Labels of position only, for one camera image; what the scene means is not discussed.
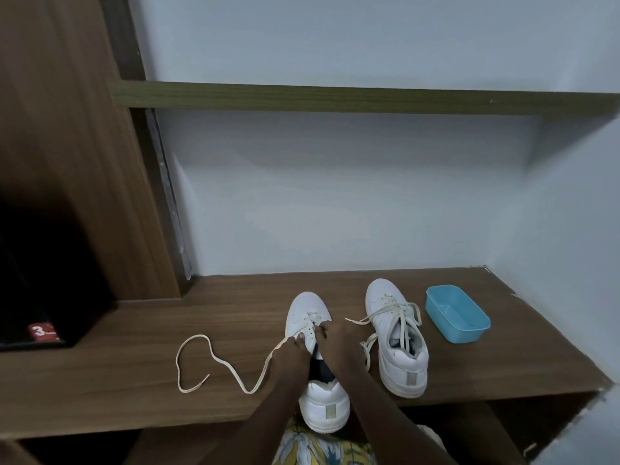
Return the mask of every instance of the wooden tabletop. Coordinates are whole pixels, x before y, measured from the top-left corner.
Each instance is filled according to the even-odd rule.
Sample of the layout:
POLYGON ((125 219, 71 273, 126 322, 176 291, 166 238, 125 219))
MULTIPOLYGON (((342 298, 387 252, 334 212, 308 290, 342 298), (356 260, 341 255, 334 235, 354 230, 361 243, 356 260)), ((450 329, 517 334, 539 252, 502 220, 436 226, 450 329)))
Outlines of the wooden tabletop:
MULTIPOLYGON (((333 319, 365 316, 368 284, 393 281, 422 309, 430 353, 429 386, 399 405, 436 404, 596 391, 610 380, 538 312, 484 268, 210 276, 182 301, 125 303, 71 349, 0 353, 0 439, 137 429, 248 417, 270 389, 245 395, 205 340, 182 355, 182 394, 174 358, 193 334, 252 387, 267 354, 284 336, 293 298, 317 293, 333 319), (433 285, 461 287, 491 318, 473 344, 447 342, 423 307, 433 285)), ((359 327, 360 339, 372 332, 359 327)), ((376 347, 371 373, 378 379, 376 347)))

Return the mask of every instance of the red sticker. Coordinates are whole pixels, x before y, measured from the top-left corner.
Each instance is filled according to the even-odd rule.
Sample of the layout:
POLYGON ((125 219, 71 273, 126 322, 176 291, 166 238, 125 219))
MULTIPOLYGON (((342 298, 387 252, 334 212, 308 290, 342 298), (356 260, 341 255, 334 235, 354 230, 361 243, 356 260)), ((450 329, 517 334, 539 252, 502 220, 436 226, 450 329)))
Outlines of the red sticker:
POLYGON ((45 343, 50 341, 60 341, 60 338, 56 334, 54 325, 51 323, 33 323, 28 325, 30 335, 38 343, 45 343))

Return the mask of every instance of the white sneaker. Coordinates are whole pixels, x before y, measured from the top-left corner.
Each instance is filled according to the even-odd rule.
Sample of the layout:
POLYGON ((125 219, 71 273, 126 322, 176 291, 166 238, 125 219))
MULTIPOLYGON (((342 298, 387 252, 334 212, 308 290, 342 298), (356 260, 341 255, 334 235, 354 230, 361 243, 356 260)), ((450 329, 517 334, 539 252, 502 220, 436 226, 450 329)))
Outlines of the white sneaker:
POLYGON ((379 341, 379 373, 386 388, 402 398, 418 398, 427 386, 429 349, 418 329, 420 309, 407 303, 392 282, 373 281, 366 291, 366 318, 356 324, 372 322, 376 334, 368 338, 367 351, 379 341))
MULTIPOLYGON (((312 292, 303 292, 295 297, 286 317, 286 337, 303 333, 306 348, 314 358, 323 359, 316 346, 314 326, 332 317, 321 298, 312 292)), ((329 383, 310 380, 306 391, 299 399, 301 415, 310 429, 329 434, 342 428, 351 411, 349 398, 337 379, 329 383)))

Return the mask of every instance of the plastic box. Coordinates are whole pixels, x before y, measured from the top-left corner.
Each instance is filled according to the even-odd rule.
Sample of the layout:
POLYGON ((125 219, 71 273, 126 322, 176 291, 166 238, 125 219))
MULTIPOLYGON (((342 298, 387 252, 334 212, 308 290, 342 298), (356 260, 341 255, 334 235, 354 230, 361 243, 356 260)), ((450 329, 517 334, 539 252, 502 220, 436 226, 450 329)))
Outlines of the plastic box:
POLYGON ((454 285, 429 287, 426 311, 445 339, 455 344, 473 343, 491 327, 487 314, 454 285))

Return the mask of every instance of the loose shoelace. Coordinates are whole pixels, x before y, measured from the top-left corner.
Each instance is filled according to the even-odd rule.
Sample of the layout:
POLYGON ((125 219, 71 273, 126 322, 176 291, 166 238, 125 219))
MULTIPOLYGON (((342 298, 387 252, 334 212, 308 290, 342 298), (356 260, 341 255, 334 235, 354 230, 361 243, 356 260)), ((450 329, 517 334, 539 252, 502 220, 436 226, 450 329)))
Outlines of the loose shoelace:
MULTIPOLYGON (((317 314, 316 312, 309 312, 309 313, 307 313, 306 316, 303 317, 304 326, 301 327, 292 336, 296 338, 297 335, 299 333, 301 333, 303 330, 305 330, 306 328, 321 324, 322 320, 323 319, 322 319, 321 315, 317 314)), ((202 386, 202 384, 205 383, 205 381, 211 376, 211 374, 207 375, 205 378, 203 378, 200 381, 200 383, 198 383, 196 386, 193 386, 193 387, 191 387, 189 389, 184 389, 181 386, 181 366, 179 365, 179 357, 181 356, 181 351, 183 351, 183 348, 185 347, 185 345, 187 343, 189 343, 191 340, 196 339, 196 338, 204 338, 209 343, 209 351, 211 351, 211 357, 213 357, 213 360, 215 360, 215 362, 219 362, 220 364, 223 364, 226 367, 228 367, 228 369, 234 375, 237 383, 239 384, 239 386, 241 387, 243 392, 247 393, 248 395, 252 395, 252 394, 256 393, 257 390, 260 388, 260 384, 263 382, 263 379, 265 378, 265 374, 267 373, 267 368, 269 367, 269 361, 271 360, 272 356, 274 355, 274 351, 276 349, 279 349, 286 342, 286 340, 289 337, 290 336, 285 337, 282 341, 280 341, 275 346, 275 348, 272 349, 271 352, 269 352, 269 355, 267 356, 267 359, 265 359, 265 364, 263 365, 263 371, 260 373, 260 377, 259 377, 258 381, 256 382, 256 385, 254 385, 254 388, 252 388, 252 390, 248 391, 245 388, 245 385, 244 385, 243 381, 241 380, 241 377, 239 377, 239 374, 237 374, 237 371, 234 369, 234 367, 229 362, 225 361, 224 359, 220 359, 219 357, 217 357, 213 353, 213 347, 211 346, 211 340, 209 339, 209 336, 204 335, 204 334, 195 334, 194 336, 190 336, 188 339, 183 341, 183 344, 181 345, 181 347, 179 347, 179 351, 177 351, 177 358, 175 359, 175 364, 177 365, 177 387, 179 387, 179 391, 181 391, 181 393, 191 393, 191 392, 199 389, 202 386)), ((368 363, 368 365, 369 365, 369 362, 370 362, 370 359, 368 358, 368 354, 367 354, 367 363, 368 363)))
MULTIPOLYGON (((414 319, 414 323, 416 326, 422 325, 422 317, 420 316, 420 307, 415 303, 399 303, 395 297, 384 294, 381 297, 381 300, 385 300, 385 305, 377 310, 375 313, 368 315, 361 320, 351 320, 351 318, 345 318, 347 321, 351 321, 356 325, 367 325, 371 323, 372 320, 382 313, 394 313, 400 318, 400 348, 404 349, 406 352, 409 352, 409 331, 407 330, 407 315, 411 315, 414 319)), ((364 352, 366 353, 366 364, 367 369, 370 366, 370 350, 373 348, 373 344, 377 340, 377 334, 371 334, 368 339, 364 342, 362 341, 360 344, 364 348, 364 352)))

